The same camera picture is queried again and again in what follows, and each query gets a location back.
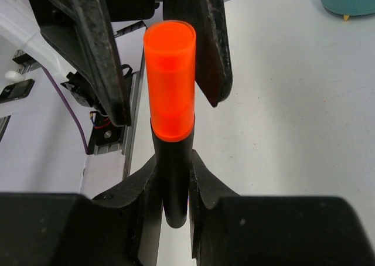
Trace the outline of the orange highlighter cap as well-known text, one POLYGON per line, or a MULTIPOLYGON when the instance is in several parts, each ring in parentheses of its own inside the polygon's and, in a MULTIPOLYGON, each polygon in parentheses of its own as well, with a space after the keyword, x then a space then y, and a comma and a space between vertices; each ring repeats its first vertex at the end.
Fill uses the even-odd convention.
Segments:
POLYGON ((163 21, 144 34, 151 125, 166 142, 185 139, 195 124, 196 32, 182 21, 163 21))

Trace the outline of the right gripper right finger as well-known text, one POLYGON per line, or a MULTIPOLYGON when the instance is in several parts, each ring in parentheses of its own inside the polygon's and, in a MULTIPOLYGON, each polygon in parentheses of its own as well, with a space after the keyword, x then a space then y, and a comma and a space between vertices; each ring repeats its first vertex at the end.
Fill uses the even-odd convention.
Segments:
POLYGON ((241 196, 197 152, 190 237, 198 265, 362 265, 363 227, 334 196, 241 196))

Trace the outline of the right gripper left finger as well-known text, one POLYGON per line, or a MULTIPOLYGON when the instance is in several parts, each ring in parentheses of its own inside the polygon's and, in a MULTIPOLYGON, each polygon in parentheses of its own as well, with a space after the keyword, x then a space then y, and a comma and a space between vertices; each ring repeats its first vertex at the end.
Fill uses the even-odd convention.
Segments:
POLYGON ((162 203, 156 160, 93 199, 2 193, 2 265, 155 265, 162 203))

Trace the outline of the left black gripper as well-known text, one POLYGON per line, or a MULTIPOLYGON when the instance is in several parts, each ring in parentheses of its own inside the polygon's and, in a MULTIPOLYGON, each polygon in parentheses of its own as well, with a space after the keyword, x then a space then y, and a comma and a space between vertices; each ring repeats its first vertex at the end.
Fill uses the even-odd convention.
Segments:
MULTIPOLYGON (((29 0, 45 41, 90 84, 104 113, 131 125, 129 94, 111 22, 148 20, 162 0, 29 0)), ((196 32, 196 82, 212 107, 233 85, 224 0, 163 0, 164 20, 196 32)))

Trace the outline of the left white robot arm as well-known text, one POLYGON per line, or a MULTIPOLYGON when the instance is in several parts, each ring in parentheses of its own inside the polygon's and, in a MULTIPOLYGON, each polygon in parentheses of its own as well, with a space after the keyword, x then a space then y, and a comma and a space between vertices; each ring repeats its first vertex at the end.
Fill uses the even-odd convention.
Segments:
POLYGON ((112 23, 150 19, 161 3, 165 20, 191 24, 197 36, 196 82, 215 107, 233 85, 223 0, 1 0, 1 35, 61 82, 78 73, 100 112, 131 124, 112 23))

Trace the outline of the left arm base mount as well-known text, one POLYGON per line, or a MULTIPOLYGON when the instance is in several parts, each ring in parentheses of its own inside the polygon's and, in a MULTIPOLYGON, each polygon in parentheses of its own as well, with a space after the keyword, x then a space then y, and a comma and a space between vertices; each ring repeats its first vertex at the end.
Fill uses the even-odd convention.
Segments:
POLYGON ((141 47, 130 48, 130 53, 124 53, 120 58, 123 77, 125 78, 125 92, 129 96, 132 121, 130 126, 117 127, 108 117, 103 115, 98 98, 94 95, 91 85, 81 74, 69 73, 67 75, 68 81, 62 83, 61 86, 69 90, 80 105, 92 109, 89 113, 89 119, 93 129, 88 140, 88 154, 100 155, 121 151, 125 156, 123 177, 126 178, 129 176, 131 167, 145 63, 141 47))

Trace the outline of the black highlighter orange tip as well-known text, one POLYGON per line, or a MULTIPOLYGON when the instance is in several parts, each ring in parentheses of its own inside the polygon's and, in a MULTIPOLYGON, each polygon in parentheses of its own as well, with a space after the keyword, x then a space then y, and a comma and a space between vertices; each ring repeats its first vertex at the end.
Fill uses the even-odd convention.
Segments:
POLYGON ((170 138, 155 130, 152 118, 150 124, 166 221, 170 227, 178 229, 187 218, 194 128, 177 138, 170 138))

